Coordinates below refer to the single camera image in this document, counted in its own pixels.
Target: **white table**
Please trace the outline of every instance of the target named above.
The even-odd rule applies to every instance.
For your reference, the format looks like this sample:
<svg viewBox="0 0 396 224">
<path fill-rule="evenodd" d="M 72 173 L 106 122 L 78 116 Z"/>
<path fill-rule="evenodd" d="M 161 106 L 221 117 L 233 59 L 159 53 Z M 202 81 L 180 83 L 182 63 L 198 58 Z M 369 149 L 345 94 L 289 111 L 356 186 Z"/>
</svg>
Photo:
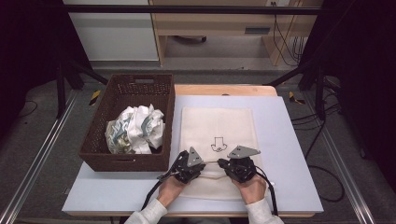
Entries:
<svg viewBox="0 0 396 224">
<path fill-rule="evenodd" d="M 275 182 L 276 201 L 282 217 L 311 217 L 323 211 L 304 155 L 283 99 L 278 96 L 177 95 L 170 164 L 178 154 L 183 106 L 250 107 L 256 124 L 263 169 Z M 85 162 L 70 190 L 63 211 L 71 216 L 128 216 L 140 210 L 158 172 L 94 172 Z M 271 197 L 267 200 L 272 206 Z M 168 208 L 172 217 L 241 217 L 242 201 L 177 198 Z"/>
</svg>

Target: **crumpled cloth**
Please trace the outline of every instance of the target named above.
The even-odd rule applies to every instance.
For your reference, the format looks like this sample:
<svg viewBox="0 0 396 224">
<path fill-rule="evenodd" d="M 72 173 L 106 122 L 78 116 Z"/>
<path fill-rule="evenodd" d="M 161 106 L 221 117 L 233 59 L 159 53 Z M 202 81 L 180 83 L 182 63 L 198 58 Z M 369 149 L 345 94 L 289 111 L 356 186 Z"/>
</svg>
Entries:
<svg viewBox="0 0 396 224">
<path fill-rule="evenodd" d="M 140 105 L 128 106 L 116 120 L 106 126 L 108 149 L 113 154 L 151 154 L 163 144 L 163 112 Z"/>
</svg>

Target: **brown wicker basket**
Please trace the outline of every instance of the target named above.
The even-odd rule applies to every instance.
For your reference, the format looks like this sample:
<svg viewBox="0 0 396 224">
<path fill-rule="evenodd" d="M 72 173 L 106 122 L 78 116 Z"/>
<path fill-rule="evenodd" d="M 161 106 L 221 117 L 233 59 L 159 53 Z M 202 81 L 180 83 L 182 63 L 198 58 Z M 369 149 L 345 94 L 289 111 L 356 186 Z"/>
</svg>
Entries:
<svg viewBox="0 0 396 224">
<path fill-rule="evenodd" d="M 128 106 L 160 109 L 164 116 L 163 145 L 153 154 L 111 154 L 106 143 L 106 122 Z M 175 108 L 172 75 L 113 75 L 109 80 L 78 155 L 97 172 L 167 171 Z"/>
</svg>

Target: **metal frame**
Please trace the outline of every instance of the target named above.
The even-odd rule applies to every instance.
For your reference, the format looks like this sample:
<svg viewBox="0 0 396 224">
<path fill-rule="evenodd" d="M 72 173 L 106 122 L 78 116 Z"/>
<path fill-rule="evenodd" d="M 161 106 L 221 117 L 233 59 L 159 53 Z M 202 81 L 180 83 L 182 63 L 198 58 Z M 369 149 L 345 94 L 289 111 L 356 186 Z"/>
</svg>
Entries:
<svg viewBox="0 0 396 224">
<path fill-rule="evenodd" d="M 322 56 L 325 55 L 325 47 L 328 43 L 329 39 L 332 37 L 333 31 L 336 29 L 337 25 L 341 22 L 343 17 L 346 15 L 347 11 L 350 9 L 350 6 L 344 12 L 342 18 L 334 25 L 330 33 L 324 39 L 322 44 L 319 46 L 318 50 L 314 54 L 314 59 L 310 60 L 308 63 L 303 65 L 299 65 L 295 70 L 287 73 L 285 76 L 264 85 L 277 86 L 281 84 L 283 81 L 294 77 L 301 72 L 303 72 L 307 68 L 315 67 L 318 65 L 319 60 Z M 269 14 L 269 15 L 325 15 L 325 14 L 333 14 L 339 12 L 337 9 L 324 9 L 321 7 L 198 7 L 198 6 L 114 6 L 114 5 L 37 5 L 36 6 L 40 10 L 66 10 L 67 12 L 74 13 L 190 13 L 190 14 Z M 41 30 L 46 31 L 46 33 L 50 33 L 50 31 L 46 30 L 46 27 L 41 26 Z M 86 73 L 87 75 L 94 77 L 95 79 L 101 81 L 106 84 L 106 79 L 100 77 L 95 74 L 91 69 L 87 69 L 83 66 L 78 65 L 77 62 L 73 62 L 69 58 L 65 57 L 67 53 L 61 51 L 62 48 L 56 42 L 54 36 L 50 36 L 49 44 L 52 49 L 56 50 L 54 54 L 59 59 L 59 63 L 62 66 L 69 65 L 77 68 L 77 70 Z M 62 67 L 59 67 L 58 73 L 58 94 L 59 95 L 59 104 L 65 104 L 64 99 L 64 88 L 62 85 L 64 84 L 64 74 L 62 73 Z M 70 109 L 73 106 L 73 103 L 76 99 L 76 95 L 72 97 L 69 101 L 70 104 L 66 108 L 64 105 L 60 105 L 60 113 L 58 114 L 57 121 L 54 124 L 51 132 L 49 133 L 48 139 L 43 144 L 42 148 L 40 148 L 39 153 L 37 154 L 34 163 L 26 174 L 25 178 L 22 180 L 20 187 L 15 193 L 13 199 L 10 204 L 7 206 L 7 209 L 0 216 L 0 223 L 12 223 L 17 214 L 19 213 L 27 195 L 35 180 L 37 179 L 41 167 L 43 166 L 46 158 L 48 157 L 50 150 L 56 140 L 56 137 L 59 131 L 62 129 L 62 126 L 67 119 Z M 330 146 L 329 154 L 332 157 L 332 160 L 339 172 L 340 176 L 344 184 L 346 185 L 346 192 L 349 196 L 349 199 L 352 203 L 352 206 L 355 209 L 358 219 L 361 223 L 375 223 L 374 219 L 368 209 L 365 201 L 361 197 L 358 187 L 348 169 L 345 167 L 344 162 L 341 159 L 338 151 L 335 146 L 331 146 L 333 144 L 328 131 L 325 130 L 325 140 L 327 144 Z"/>
</svg>

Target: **folded cloth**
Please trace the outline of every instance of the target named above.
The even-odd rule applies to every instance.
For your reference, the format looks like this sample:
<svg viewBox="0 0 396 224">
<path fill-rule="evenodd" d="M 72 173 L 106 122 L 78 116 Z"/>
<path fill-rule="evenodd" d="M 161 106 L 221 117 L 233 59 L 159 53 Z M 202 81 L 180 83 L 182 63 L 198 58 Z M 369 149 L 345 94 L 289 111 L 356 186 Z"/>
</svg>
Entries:
<svg viewBox="0 0 396 224">
<path fill-rule="evenodd" d="M 181 197 L 240 200 L 237 187 L 217 164 L 237 146 L 258 149 L 252 111 L 249 108 L 184 107 L 181 118 L 180 151 L 194 149 L 205 169 L 180 194 Z M 262 168 L 261 155 L 250 157 Z"/>
</svg>

